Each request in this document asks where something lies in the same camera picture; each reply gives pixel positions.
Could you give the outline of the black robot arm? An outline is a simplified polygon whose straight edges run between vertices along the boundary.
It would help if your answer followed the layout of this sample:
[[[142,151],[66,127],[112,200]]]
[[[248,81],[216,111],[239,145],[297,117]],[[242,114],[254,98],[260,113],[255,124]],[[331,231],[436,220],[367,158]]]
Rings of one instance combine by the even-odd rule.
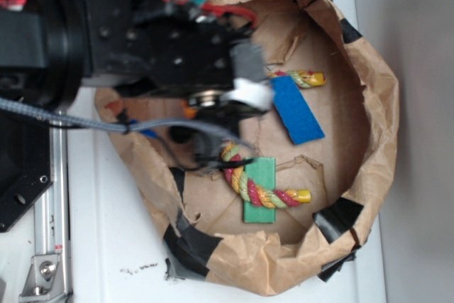
[[[255,14],[208,0],[1,0],[1,96],[49,109],[80,87],[266,111]]]

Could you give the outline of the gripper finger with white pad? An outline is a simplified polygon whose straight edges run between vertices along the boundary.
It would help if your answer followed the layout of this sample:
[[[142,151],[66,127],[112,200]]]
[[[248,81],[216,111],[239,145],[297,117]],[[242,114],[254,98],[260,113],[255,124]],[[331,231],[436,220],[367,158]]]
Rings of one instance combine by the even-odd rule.
[[[256,82],[237,77],[233,80],[233,88],[230,90],[210,89],[191,95],[191,106],[202,108],[235,102],[254,110],[268,111],[273,99],[274,90],[269,80]]]

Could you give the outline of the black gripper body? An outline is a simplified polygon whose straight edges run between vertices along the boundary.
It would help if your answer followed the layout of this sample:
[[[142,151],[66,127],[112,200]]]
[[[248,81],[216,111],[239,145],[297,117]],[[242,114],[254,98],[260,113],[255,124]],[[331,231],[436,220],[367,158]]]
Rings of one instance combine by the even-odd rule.
[[[210,0],[82,0],[85,87],[123,97],[191,97],[265,80],[255,13]]]

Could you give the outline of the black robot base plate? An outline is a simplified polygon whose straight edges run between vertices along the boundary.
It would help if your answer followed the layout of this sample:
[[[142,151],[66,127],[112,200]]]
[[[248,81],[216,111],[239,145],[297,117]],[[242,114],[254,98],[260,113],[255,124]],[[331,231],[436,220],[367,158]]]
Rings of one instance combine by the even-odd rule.
[[[6,233],[52,184],[50,129],[1,111],[1,232]]]

